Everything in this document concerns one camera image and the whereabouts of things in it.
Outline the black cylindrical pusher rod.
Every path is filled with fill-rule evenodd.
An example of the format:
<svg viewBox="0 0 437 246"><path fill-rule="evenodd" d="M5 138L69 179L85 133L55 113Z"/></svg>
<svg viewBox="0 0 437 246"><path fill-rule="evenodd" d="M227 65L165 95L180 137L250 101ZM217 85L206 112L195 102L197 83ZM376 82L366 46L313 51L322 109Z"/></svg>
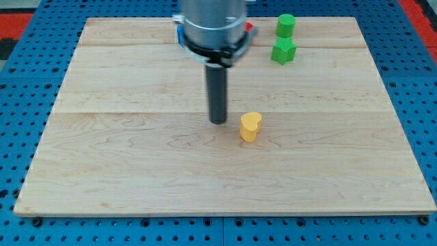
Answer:
<svg viewBox="0 0 437 246"><path fill-rule="evenodd" d="M223 124L227 120L227 69L205 67L209 120Z"/></svg>

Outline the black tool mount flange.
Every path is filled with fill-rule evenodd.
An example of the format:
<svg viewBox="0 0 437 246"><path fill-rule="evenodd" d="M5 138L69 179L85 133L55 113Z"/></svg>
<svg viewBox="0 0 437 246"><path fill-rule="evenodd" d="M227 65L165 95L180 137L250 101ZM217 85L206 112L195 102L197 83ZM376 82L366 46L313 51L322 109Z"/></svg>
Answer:
<svg viewBox="0 0 437 246"><path fill-rule="evenodd" d="M184 47L195 61L213 68L230 68L248 52L258 29L245 31L246 16L206 17L199 22L183 14L172 21L184 28Z"/></svg>

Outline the blue block behind arm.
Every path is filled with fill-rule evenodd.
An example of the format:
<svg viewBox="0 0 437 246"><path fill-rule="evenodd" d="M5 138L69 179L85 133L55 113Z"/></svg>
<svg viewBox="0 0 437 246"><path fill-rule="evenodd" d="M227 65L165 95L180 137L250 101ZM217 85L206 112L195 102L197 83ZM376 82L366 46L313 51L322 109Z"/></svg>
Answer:
<svg viewBox="0 0 437 246"><path fill-rule="evenodd" d="M184 28L181 25L178 25L176 28L178 44L181 47L184 47Z"/></svg>

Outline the red block behind arm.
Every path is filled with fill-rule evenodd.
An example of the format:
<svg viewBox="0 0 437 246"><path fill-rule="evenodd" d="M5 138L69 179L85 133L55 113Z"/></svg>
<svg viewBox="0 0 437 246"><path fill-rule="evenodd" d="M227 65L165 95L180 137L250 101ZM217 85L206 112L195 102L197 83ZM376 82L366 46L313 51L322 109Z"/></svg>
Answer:
<svg viewBox="0 0 437 246"><path fill-rule="evenodd" d="M250 32L253 28L253 24L250 22L246 22L246 27L245 27L245 31L246 32Z"/></svg>

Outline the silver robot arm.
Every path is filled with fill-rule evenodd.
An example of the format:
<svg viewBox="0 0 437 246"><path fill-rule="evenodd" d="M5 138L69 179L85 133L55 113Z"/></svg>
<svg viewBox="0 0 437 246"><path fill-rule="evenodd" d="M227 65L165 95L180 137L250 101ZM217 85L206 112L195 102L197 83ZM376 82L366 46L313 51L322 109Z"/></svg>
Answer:
<svg viewBox="0 0 437 246"><path fill-rule="evenodd" d="M227 69L249 50L257 35L247 28L245 0L181 0L172 16L178 42L195 61L204 65L209 121L227 121Z"/></svg>

